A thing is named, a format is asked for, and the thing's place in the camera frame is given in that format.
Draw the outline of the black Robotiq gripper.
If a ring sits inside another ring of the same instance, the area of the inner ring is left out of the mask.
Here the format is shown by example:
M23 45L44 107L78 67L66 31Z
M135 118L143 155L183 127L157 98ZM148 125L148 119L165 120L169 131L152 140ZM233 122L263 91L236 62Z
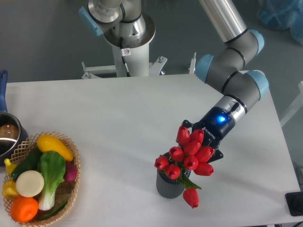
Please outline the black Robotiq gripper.
M215 148L212 157L207 161L207 163L211 163L223 158L223 153L218 147L223 138L234 128L235 123L236 121L226 111L215 106L194 124L184 120L178 129L176 142L189 143L191 137L188 129L192 128L192 131L202 129L204 131L202 145Z

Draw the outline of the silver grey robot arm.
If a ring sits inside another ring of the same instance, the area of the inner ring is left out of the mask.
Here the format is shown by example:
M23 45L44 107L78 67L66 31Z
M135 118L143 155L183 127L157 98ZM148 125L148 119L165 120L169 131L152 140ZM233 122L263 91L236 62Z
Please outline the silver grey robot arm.
M223 96L198 122L182 125L205 133L204 144L214 149L211 161L223 157L220 142L239 120L269 89L263 72L243 67L264 47L264 38L247 29L230 0L200 2L213 26L226 44L218 56L204 55L192 60L192 73ZM79 17L95 36L104 36L112 46L117 77L159 75L163 60L149 62L149 44L155 35L155 24L142 12L139 0L90 0L79 9Z

